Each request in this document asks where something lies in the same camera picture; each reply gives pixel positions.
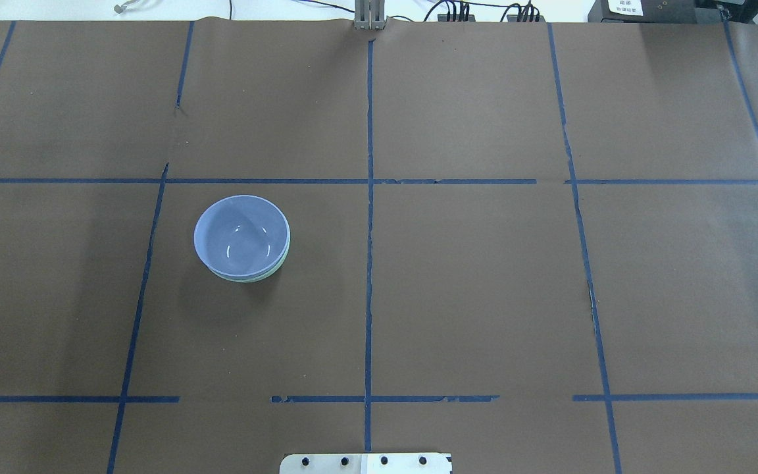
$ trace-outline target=white sticker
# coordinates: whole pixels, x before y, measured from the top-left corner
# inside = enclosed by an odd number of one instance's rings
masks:
[[[607,0],[607,6],[610,7],[611,13],[619,13],[620,15],[643,15],[642,0]]]

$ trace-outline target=bowl rim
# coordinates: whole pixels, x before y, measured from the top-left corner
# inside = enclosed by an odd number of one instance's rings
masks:
[[[222,272],[221,270],[213,268],[213,266],[205,262],[204,259],[201,257],[201,253],[198,252],[198,245],[197,245],[198,228],[199,226],[201,226],[201,219],[204,219],[204,216],[207,215],[207,213],[210,212],[210,210],[213,210],[214,207],[218,206],[223,201],[232,201],[234,199],[239,199],[239,198],[259,199],[259,201],[263,201],[267,203],[268,206],[273,207],[274,210],[276,210],[276,212],[280,214],[280,218],[282,218],[282,222],[286,224],[286,245],[282,247],[282,249],[280,250],[280,254],[277,255],[277,258],[274,259],[274,261],[272,261],[270,264],[263,267],[261,270],[258,270],[252,273],[225,273],[225,272]],[[268,272],[269,270],[271,270],[271,268],[279,264],[282,264],[281,260],[283,260],[283,256],[285,256],[286,252],[288,251],[288,248],[291,246],[291,226],[288,224],[288,219],[286,218],[286,214],[283,213],[282,210],[280,210],[280,208],[277,207],[277,205],[274,204],[273,202],[265,199],[264,197],[255,196],[253,194],[237,194],[234,196],[224,197],[222,199],[219,199],[218,201],[213,202],[213,204],[210,204],[210,207],[207,207],[207,210],[201,213],[201,216],[199,216],[198,218],[198,222],[195,223],[195,229],[192,231],[192,243],[193,243],[193,247],[195,247],[195,254],[198,255],[198,260],[200,260],[202,264],[204,264],[207,268],[209,268],[211,272],[216,273],[219,276],[223,275],[223,276],[229,277],[231,279],[232,278],[250,279],[253,277],[261,276],[265,274],[266,272]]]

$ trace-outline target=blue bowl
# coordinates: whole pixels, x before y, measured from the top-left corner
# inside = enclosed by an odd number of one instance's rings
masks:
[[[258,282],[277,271],[291,243],[279,207],[257,196],[226,197],[201,214],[195,252],[214,274],[232,282]]]

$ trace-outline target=cable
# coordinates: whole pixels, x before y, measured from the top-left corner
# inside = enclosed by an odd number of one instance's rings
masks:
[[[334,3],[318,2],[318,0],[292,0],[292,2],[316,3],[318,5],[324,5],[325,7],[331,7],[333,9],[339,9],[345,12],[355,13],[355,10],[350,10],[341,5],[335,5]]]
[[[440,0],[440,2],[434,3],[434,5],[432,5],[432,8],[429,9],[429,12],[426,13],[426,17],[423,18],[423,21],[429,21],[429,16],[431,15],[432,12],[434,12],[434,9],[436,9],[438,5],[440,5],[440,3],[446,3],[446,17],[449,17],[449,6],[451,4],[452,8],[455,8],[455,3],[452,2],[452,0]]]
[[[511,9],[513,9],[514,7],[517,8],[517,15],[522,13],[522,5],[518,3],[511,3],[511,5],[508,5],[508,8],[505,9],[505,12],[502,13],[502,18],[499,19],[499,23],[505,21],[505,18],[507,18],[508,16],[508,12],[511,11]]]

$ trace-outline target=white surface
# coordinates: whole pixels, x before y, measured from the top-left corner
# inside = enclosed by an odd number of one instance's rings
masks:
[[[382,457],[388,464],[382,465]],[[419,458],[426,458],[421,465]],[[452,463],[441,453],[373,453],[341,455],[288,455],[280,463],[280,474],[451,474]],[[341,465],[347,458],[348,464]],[[303,458],[309,460],[303,465]]]
[[[113,11],[116,4],[124,0],[0,0],[0,19],[47,19],[47,20],[160,20],[199,19],[209,16],[226,18],[229,12],[228,0],[141,0],[130,6],[126,12]],[[353,0],[326,0],[353,9]],[[512,1],[482,1],[509,5]],[[556,22],[583,22],[590,11],[592,0],[535,0],[534,5],[545,19]],[[294,0],[234,0],[234,19],[353,19],[352,13],[339,9],[329,9]],[[405,15],[422,21],[433,2],[430,0],[386,0],[385,13]],[[436,20],[436,13],[445,13],[445,5],[434,10],[430,17]],[[503,9],[473,5],[470,13],[476,21],[499,21]]]

